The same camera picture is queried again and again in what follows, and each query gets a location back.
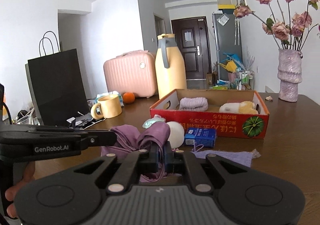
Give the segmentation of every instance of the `rolled towel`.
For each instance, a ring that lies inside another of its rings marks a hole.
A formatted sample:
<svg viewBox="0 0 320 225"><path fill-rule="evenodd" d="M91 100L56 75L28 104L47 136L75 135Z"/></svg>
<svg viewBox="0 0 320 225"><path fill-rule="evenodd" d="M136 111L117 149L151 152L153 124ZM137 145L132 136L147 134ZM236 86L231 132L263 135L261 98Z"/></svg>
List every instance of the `rolled towel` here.
<svg viewBox="0 0 320 225"><path fill-rule="evenodd" d="M208 101L205 97L183 98L180 100L179 110L203 112L208 109Z"/></svg>

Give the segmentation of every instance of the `green pumpkin picture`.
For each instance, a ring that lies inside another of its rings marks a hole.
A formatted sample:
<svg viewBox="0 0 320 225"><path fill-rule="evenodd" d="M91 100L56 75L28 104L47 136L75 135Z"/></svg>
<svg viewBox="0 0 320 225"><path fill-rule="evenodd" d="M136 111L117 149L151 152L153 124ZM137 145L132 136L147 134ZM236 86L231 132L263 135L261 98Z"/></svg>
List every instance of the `green pumpkin picture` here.
<svg viewBox="0 0 320 225"><path fill-rule="evenodd" d="M263 131L264 121L258 116L248 118L242 125L242 132L248 137L260 135Z"/></svg>

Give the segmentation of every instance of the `yellow mug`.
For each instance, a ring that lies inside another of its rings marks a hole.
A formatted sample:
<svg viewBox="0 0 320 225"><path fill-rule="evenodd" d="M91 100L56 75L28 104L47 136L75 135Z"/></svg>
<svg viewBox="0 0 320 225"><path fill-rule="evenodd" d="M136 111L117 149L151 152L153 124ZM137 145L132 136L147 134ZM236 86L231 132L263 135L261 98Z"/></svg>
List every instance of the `yellow mug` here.
<svg viewBox="0 0 320 225"><path fill-rule="evenodd" d="M112 118L120 115L122 112L118 95L112 94L98 98L98 102L91 108L91 115L94 119Z"/></svg>

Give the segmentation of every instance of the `lavender towel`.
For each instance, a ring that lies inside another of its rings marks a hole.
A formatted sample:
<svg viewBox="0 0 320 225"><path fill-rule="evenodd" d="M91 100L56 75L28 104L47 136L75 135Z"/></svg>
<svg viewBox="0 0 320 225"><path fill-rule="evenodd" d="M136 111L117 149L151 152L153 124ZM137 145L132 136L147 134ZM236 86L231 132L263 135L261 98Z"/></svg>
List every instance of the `lavender towel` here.
<svg viewBox="0 0 320 225"><path fill-rule="evenodd" d="M142 134L139 130L130 125L116 126L111 131L117 135L117 142L114 146L103 146L101 156L114 153L118 159L123 159L128 153L139 149L150 149L151 142L159 146L160 162L164 161L163 145L170 135L170 127L164 122L155 122ZM160 164L160 170L156 174L141 175L141 182L158 181L164 176L164 165Z"/></svg>
<svg viewBox="0 0 320 225"><path fill-rule="evenodd" d="M183 98L180 100L179 110L203 112L208 109L208 100L205 97Z"/></svg>
<svg viewBox="0 0 320 225"><path fill-rule="evenodd" d="M222 157L229 159L231 161L234 161L236 163L242 164L247 167L251 167L252 159L258 157L258 155L256 155L255 151L256 150L254 150L252 152L225 152L225 151L205 150L205 151L193 152L193 153L195 154L195 156L197 158L202 158L202 159L205 159L205 156L207 154L214 153L216 155L222 156Z"/></svg>

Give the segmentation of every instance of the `pink suitcase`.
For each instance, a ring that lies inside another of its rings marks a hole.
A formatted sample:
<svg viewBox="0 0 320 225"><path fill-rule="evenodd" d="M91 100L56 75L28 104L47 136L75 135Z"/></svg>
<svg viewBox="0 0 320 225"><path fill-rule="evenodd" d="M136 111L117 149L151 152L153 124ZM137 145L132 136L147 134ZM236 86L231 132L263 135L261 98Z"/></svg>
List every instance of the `pink suitcase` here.
<svg viewBox="0 0 320 225"><path fill-rule="evenodd" d="M103 64L108 91L152 97L157 91L155 57L146 50L124 53Z"/></svg>

